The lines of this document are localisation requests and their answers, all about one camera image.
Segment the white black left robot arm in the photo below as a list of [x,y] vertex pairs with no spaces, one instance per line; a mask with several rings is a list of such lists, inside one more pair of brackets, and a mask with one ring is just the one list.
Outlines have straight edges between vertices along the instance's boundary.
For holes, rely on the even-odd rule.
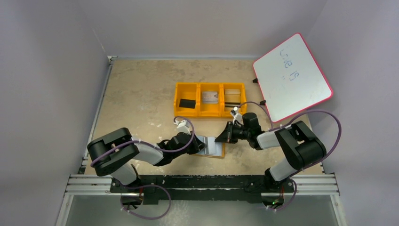
[[92,160],[90,166],[97,176],[110,175],[123,185],[130,185],[139,178],[136,168],[129,164],[130,160],[160,167],[183,154],[197,154],[206,147],[192,133],[179,132],[171,139],[152,145],[134,138],[127,128],[121,128],[91,141],[87,150]]

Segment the grey striped credit card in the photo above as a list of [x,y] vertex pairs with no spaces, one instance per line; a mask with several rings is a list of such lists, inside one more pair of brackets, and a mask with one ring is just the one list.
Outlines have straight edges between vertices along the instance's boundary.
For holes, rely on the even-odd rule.
[[206,144],[206,148],[204,150],[205,155],[215,155],[216,154],[216,143],[214,137],[205,137],[204,143]]

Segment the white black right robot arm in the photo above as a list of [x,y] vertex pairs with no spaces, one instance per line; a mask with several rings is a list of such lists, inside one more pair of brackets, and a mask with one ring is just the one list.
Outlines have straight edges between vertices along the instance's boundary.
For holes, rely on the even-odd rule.
[[255,113],[245,113],[242,120],[242,123],[227,122],[215,141],[235,144],[238,140],[246,140],[256,150],[281,147],[285,157],[265,171],[264,182],[268,186],[281,183],[299,170],[322,160],[327,154],[324,144],[303,121],[266,132],[261,129]]

